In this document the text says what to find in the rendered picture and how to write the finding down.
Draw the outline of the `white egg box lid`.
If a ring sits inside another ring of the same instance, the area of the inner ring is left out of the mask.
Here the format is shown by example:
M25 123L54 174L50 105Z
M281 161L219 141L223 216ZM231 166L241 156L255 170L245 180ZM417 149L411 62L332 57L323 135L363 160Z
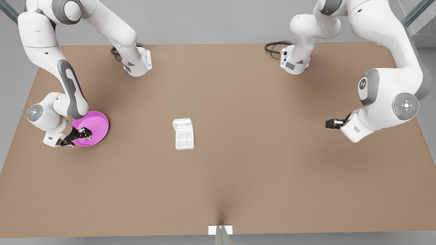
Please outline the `white egg box lid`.
M177 118L172 122L172 124L176 132L193 131L192 121L190 118Z

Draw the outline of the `white egg box base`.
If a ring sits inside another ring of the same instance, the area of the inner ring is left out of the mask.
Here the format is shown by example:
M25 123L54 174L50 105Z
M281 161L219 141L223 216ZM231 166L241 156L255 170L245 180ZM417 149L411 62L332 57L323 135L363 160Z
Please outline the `white egg box base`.
M176 132L175 148L177 150L194 149L193 131Z

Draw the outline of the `pink round plate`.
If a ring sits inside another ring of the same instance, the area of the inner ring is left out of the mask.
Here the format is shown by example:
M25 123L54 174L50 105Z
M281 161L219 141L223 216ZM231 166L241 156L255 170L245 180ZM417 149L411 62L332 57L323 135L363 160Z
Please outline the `pink round plate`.
M73 121L72 126L77 130L83 127L91 130L91 139L78 138L73 142L78 146L92 146L99 143L107 135L109 121L103 113L90 111L85 117Z

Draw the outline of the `silver frame post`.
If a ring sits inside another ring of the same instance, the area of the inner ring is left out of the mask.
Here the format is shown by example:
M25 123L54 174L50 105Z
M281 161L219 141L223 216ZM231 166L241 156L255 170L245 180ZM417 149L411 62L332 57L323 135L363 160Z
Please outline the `silver frame post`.
M401 21L408 28L435 0L420 0Z
M0 0L0 10L6 14L14 23L18 24L19 13L6 1Z
M233 234L232 225L208 226L208 235L215 236L215 245L233 245L229 235Z

